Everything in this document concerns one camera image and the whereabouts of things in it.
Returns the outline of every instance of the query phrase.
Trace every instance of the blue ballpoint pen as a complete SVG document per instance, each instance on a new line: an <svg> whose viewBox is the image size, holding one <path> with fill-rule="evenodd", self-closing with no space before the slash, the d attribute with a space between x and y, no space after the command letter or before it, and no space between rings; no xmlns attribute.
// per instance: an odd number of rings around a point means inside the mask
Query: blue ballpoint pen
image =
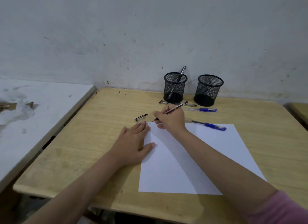
<svg viewBox="0 0 308 224"><path fill-rule="evenodd" d="M184 109L185 111L202 111L202 112L216 112L217 109L201 108L201 109Z"/></svg>
<svg viewBox="0 0 308 224"><path fill-rule="evenodd" d="M221 126L218 126L218 125L215 125L215 124L210 124L210 123L202 123L202 122L198 122L198 121L194 121L194 120L189 120L191 121L192 123L198 123L198 124L202 124L206 127L210 127L210 128L213 128L213 129L216 129L216 130L220 130L220 131L225 131L227 128L226 127L221 127Z"/></svg>

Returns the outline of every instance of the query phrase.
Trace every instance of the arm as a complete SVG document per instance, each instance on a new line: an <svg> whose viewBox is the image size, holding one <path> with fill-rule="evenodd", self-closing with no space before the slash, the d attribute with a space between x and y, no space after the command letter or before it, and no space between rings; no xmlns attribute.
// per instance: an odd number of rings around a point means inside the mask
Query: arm
<svg viewBox="0 0 308 224"><path fill-rule="evenodd" d="M153 114L160 120L156 123L167 129L185 148L220 192L241 212L250 214L261 205L276 189L259 176L216 151L185 127L184 112L177 109L163 114L174 105L167 105L162 112Z"/></svg>
<svg viewBox="0 0 308 224"><path fill-rule="evenodd" d="M46 205L27 219L29 223L76 223L95 195L108 179L122 166L140 163L155 146L145 145L138 150L139 143L149 130L145 121L132 128L124 127L113 147L94 163L79 178L68 185Z"/></svg>

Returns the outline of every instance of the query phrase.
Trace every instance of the black mesh pencil holder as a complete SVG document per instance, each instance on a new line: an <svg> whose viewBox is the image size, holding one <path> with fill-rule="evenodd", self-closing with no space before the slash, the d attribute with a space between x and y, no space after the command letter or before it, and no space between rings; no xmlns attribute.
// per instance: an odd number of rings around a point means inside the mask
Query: black mesh pencil holder
<svg viewBox="0 0 308 224"><path fill-rule="evenodd" d="M179 82L178 72L170 72L165 74L165 91L164 91L164 100L169 103L179 103L183 100L183 93L185 88L185 82L187 81L187 76L182 75Z"/></svg>
<svg viewBox="0 0 308 224"><path fill-rule="evenodd" d="M220 87L224 81L215 75L200 75L194 101L201 106L214 105Z"/></svg>

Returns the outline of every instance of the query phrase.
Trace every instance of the person writing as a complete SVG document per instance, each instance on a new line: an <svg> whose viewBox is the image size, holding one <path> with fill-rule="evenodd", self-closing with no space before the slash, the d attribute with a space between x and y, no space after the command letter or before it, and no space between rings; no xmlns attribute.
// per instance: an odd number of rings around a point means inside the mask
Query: person writing
<svg viewBox="0 0 308 224"><path fill-rule="evenodd" d="M157 127L171 133L249 223L308 223L308 211L285 193L190 133L182 109L164 114L174 106L168 104L161 112L153 112L159 119ZM138 150L148 131L145 121L131 128L123 127L105 155L24 223L76 223L119 168L140 163L152 150L154 142Z"/></svg>

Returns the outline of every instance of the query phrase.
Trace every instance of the sheet of paper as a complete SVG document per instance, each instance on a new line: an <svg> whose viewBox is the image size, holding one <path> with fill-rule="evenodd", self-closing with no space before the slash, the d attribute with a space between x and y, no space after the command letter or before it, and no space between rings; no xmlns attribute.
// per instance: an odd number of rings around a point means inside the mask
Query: sheet of paper
<svg viewBox="0 0 308 224"><path fill-rule="evenodd" d="M221 195L186 150L167 130L148 123L150 131L144 144L155 142L156 147L142 161L139 191ZM217 151L265 179L246 148L234 125L223 125L223 131L193 123L186 128Z"/></svg>

